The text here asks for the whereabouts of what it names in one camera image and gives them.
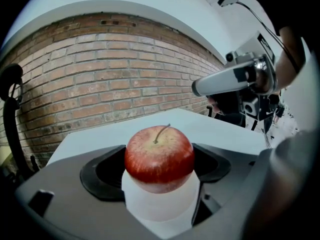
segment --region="robotic arm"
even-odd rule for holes
[[[226,69],[192,83],[197,96],[211,96],[223,115],[241,113],[262,121],[273,115],[276,106],[270,95],[277,88],[275,55],[258,32],[236,51],[226,55]],[[261,92],[255,86],[257,74],[269,80],[269,89]]]

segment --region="apple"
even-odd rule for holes
[[[182,186],[194,170],[195,152],[178,129],[158,125],[137,132],[126,146],[124,165],[142,189],[164,194]]]

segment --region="black cable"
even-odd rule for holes
[[[287,47],[284,45],[284,43],[263,23],[263,21],[258,17],[258,15],[251,10],[247,5],[245,5],[242,2],[236,2],[236,4],[243,6],[244,8],[248,9],[255,17],[256,19],[262,24],[262,26],[265,28],[265,30],[273,37],[273,39],[281,46],[285,54],[287,55],[288,59],[290,60],[295,72],[298,74],[300,71],[300,68],[298,67],[296,61],[294,60],[294,57],[291,55]]]

